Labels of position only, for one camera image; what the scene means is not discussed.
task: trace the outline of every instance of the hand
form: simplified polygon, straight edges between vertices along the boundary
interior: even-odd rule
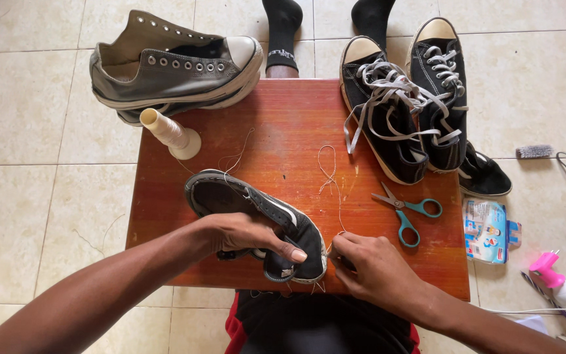
[[[344,232],[331,245],[335,276],[351,295],[413,322],[425,311],[426,297],[434,287],[415,274],[387,238]],[[342,264],[341,256],[353,263],[357,274]]]
[[[278,225],[264,215],[251,217],[246,213],[211,214],[200,219],[212,230],[212,248],[217,251],[235,251],[243,248],[268,248],[279,256],[302,263],[307,254],[274,234]]]

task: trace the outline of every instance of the canvas sneaker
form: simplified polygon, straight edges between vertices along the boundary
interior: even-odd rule
[[[300,210],[248,183],[216,169],[205,169],[185,183],[185,196],[193,211],[204,217],[212,213],[263,214],[277,223],[278,236],[307,254],[303,263],[286,260],[269,249],[242,249],[217,253],[219,260],[236,260],[255,253],[263,260],[263,274],[273,282],[293,280],[313,284],[326,272],[325,242],[316,225]]]
[[[476,151],[467,141],[464,162],[458,168],[460,189],[476,197],[501,197],[510,193],[513,183],[497,163]]]
[[[388,62],[380,46],[367,36],[352,38],[340,60],[340,89],[350,115],[344,131],[349,154],[353,154],[361,133],[388,178],[412,185],[425,175],[428,164],[420,132],[412,113],[421,111],[432,96],[413,84],[401,68]],[[348,124],[357,123],[350,139]]]
[[[436,17],[418,28],[407,53],[406,72],[413,83],[436,96],[418,115],[421,130],[440,131],[422,137],[428,167],[451,172],[466,153],[468,107],[462,46],[449,21]]]
[[[141,125],[128,111],[155,108],[169,115],[185,107],[228,107],[254,88],[263,51],[255,38],[222,37],[174,25],[132,10],[112,44],[98,43],[90,57],[93,93]]]

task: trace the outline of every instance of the scrub brush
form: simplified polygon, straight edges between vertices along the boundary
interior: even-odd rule
[[[518,159],[540,159],[549,157],[554,153],[554,148],[551,145],[531,145],[524,147],[517,147],[516,155]]]

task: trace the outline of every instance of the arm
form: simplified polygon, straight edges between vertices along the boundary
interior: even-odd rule
[[[341,255],[357,273],[344,267]],[[422,281],[385,237],[335,236],[329,257],[353,296],[481,353],[566,354],[565,344]]]
[[[128,310],[192,264],[221,249],[306,254],[243,213],[214,214],[81,269],[0,326],[0,353],[81,353]]]

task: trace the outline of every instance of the pink plug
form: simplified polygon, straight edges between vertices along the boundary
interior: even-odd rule
[[[558,260],[558,251],[545,252],[538,261],[532,263],[530,271],[541,277],[548,288],[561,286],[565,282],[565,276],[552,270],[552,266]]]

